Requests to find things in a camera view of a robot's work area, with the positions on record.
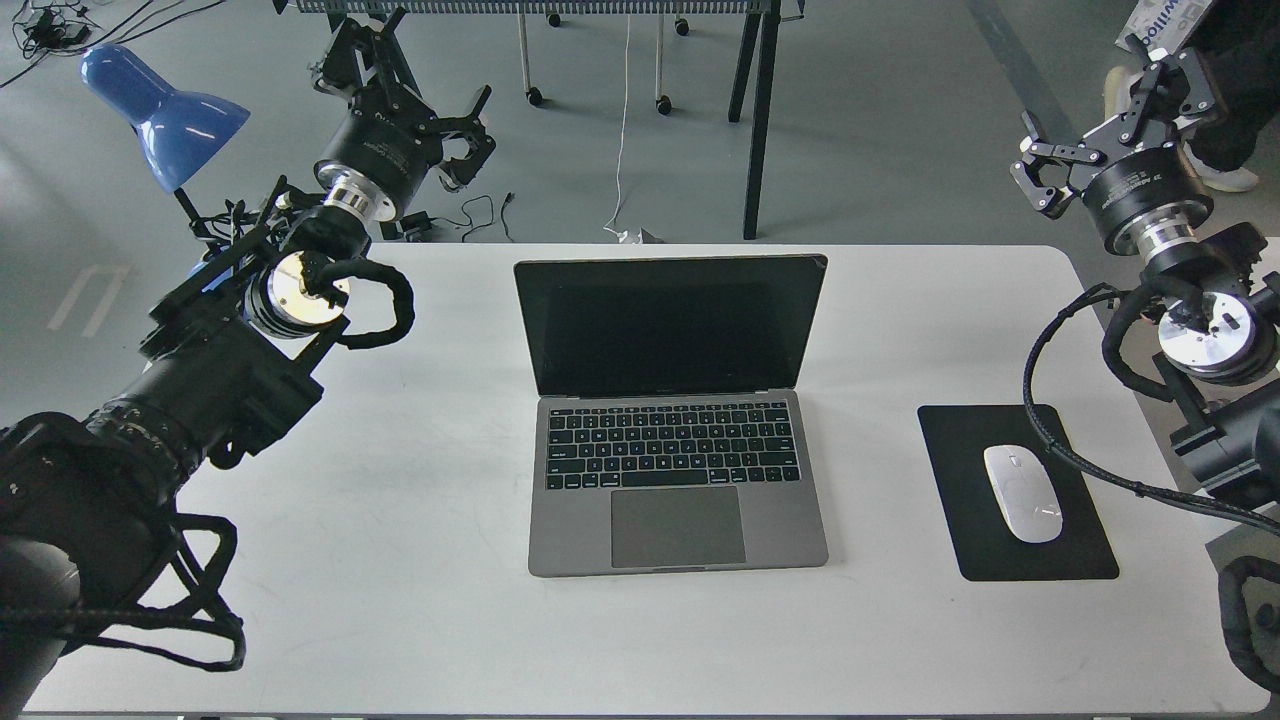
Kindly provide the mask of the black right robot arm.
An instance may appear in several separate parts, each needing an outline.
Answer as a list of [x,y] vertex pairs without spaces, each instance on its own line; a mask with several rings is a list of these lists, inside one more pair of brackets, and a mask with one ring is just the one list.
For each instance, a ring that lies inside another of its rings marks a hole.
[[[1132,290],[1096,284],[1039,333],[1021,375],[1021,401],[1041,443],[1070,468],[1137,497],[1270,534],[1277,520],[1277,274],[1256,288],[1251,272],[1266,242],[1248,223],[1196,236],[1211,211],[1171,119],[1124,111],[1074,145],[1051,143],[1025,113],[1027,137],[1010,174],[1029,204],[1056,218],[1073,199],[1091,214],[1105,249],[1143,263]],[[1070,450],[1034,401],[1041,355],[1066,320],[1111,301],[1101,356],[1125,388],[1174,405],[1170,439],[1197,493],[1130,480]]]

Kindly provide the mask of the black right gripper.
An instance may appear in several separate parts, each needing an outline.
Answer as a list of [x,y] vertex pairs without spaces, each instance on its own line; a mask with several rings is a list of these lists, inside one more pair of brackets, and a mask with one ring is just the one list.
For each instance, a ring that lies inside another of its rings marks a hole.
[[[1020,115],[1027,136],[1010,176],[1030,206],[1057,220],[1076,196],[1088,211],[1106,252],[1156,258],[1196,242],[1213,200],[1193,172],[1178,129],[1160,120],[1111,118],[1070,146],[1042,137],[1038,118]],[[1042,181],[1053,164],[1071,167],[1071,188]]]

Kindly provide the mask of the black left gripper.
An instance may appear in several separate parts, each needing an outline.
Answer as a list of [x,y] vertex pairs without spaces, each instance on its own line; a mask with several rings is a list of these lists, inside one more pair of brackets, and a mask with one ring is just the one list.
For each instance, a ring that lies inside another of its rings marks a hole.
[[357,213],[367,222],[401,219],[430,168],[442,160],[442,141],[426,131],[436,119],[436,135],[466,142],[463,156],[438,165],[442,187],[460,191],[497,149],[483,119],[490,96],[492,86],[484,85],[466,114],[438,117],[411,90],[361,88],[348,99],[347,117],[315,163],[316,181],[328,192],[356,187],[364,197]]

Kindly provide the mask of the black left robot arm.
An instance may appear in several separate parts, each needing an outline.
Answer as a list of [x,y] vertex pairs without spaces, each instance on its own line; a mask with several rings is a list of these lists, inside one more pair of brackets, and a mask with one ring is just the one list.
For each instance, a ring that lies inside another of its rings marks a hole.
[[353,91],[324,195],[276,209],[280,178],[250,231],[166,295],[143,342],[148,366],[86,419],[38,413],[3,430],[3,716],[20,715],[58,660],[124,650],[113,626],[193,632],[244,661],[242,620],[220,588],[238,542],[220,516],[182,512],[205,462],[233,468],[287,434],[320,401],[317,364],[334,347],[379,348],[413,325],[413,291],[367,256],[366,224],[403,210],[433,168],[467,184],[495,149],[483,86],[462,117],[439,117],[406,85]]

